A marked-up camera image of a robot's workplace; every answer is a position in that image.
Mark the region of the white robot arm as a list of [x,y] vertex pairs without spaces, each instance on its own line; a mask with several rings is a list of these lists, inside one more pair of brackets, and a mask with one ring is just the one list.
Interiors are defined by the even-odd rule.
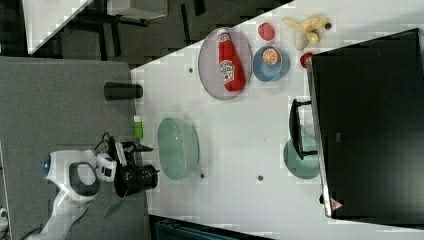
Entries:
[[22,240],[65,240],[72,225],[81,219],[96,199],[103,183],[112,183],[122,199],[158,183],[158,170],[129,161],[120,143],[106,152],[62,150],[49,154],[43,164],[45,178],[54,183],[58,194],[51,216],[37,233]]

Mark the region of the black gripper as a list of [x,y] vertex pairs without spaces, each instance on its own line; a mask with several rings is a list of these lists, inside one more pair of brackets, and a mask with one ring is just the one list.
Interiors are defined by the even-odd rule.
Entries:
[[122,166],[136,166],[134,154],[136,152],[152,152],[154,148],[136,144],[135,142],[116,142],[115,149]]

